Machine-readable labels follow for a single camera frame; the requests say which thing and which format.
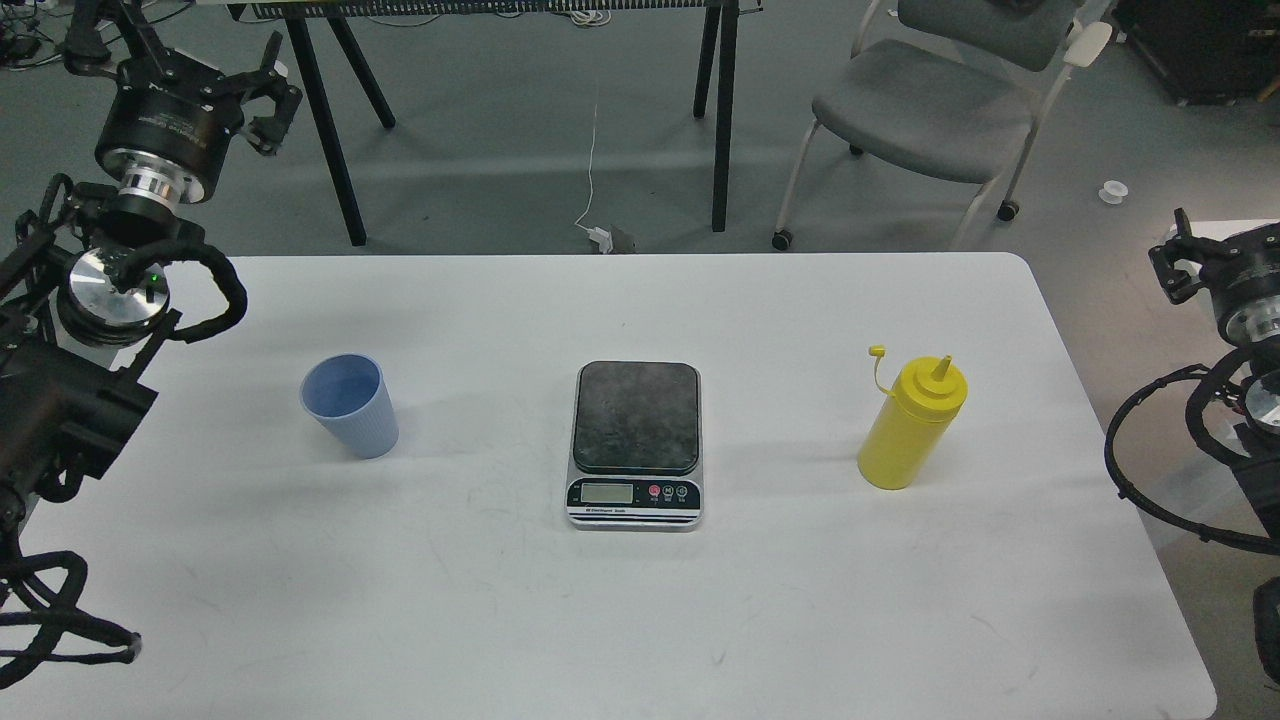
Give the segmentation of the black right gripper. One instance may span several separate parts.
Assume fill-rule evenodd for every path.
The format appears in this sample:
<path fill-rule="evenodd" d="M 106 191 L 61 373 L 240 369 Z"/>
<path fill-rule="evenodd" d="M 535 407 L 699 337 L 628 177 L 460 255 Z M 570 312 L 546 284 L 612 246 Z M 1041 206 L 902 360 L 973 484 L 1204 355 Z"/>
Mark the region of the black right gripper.
<path fill-rule="evenodd" d="M 1210 291 L 1219 334 L 1236 347 L 1276 338 L 1279 333 L 1279 225 L 1267 224 L 1226 238 L 1213 255 L 1213 241 L 1196 234 L 1184 208 L 1174 210 L 1174 232 L 1148 251 L 1161 290 L 1172 305 Z M 1198 263 L 1189 272 L 1179 263 Z"/>

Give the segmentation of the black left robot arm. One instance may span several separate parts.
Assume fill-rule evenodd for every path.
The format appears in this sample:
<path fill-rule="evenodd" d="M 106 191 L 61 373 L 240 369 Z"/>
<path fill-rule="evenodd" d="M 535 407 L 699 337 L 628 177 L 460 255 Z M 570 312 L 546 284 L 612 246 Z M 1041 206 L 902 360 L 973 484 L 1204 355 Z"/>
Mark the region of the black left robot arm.
<path fill-rule="evenodd" d="M 81 607 L 88 566 L 63 550 L 26 553 L 37 503 L 73 500 L 104 477 L 157 397 L 141 374 L 168 341 L 237 325 L 248 295 L 229 258 L 180 218 L 209 201 L 234 137 L 264 156 L 282 146 L 302 92 L 273 33 L 257 67 L 218 69 L 166 46 L 141 1 L 78 1 L 61 46 L 74 76 L 115 97 L 95 149 L 106 184 L 58 173 L 15 220 L 3 260 L 1 515 L 5 628 L 1 684 L 42 664 L 131 664 L 142 639 Z"/>

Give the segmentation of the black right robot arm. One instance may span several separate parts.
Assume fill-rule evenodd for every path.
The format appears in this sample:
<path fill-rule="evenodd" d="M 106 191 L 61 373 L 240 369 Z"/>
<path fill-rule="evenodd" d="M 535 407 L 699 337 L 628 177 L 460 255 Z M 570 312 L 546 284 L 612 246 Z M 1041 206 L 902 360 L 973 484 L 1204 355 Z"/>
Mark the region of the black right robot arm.
<path fill-rule="evenodd" d="M 1210 311 L 1228 351 L 1213 364 L 1180 366 L 1134 391 L 1103 434 L 1103 464 L 1117 496 L 1146 516 L 1204 543 L 1277 556 L 1279 511 L 1279 240 L 1265 222 L 1222 240 L 1198 234 L 1183 209 L 1167 236 L 1148 251 L 1158 287 L 1181 305 L 1210 296 Z M 1194 446 L 1226 468 L 1260 521 L 1258 534 L 1192 520 L 1152 500 L 1121 469 L 1115 442 L 1124 421 L 1161 389 L 1188 383 L 1183 421 Z"/>

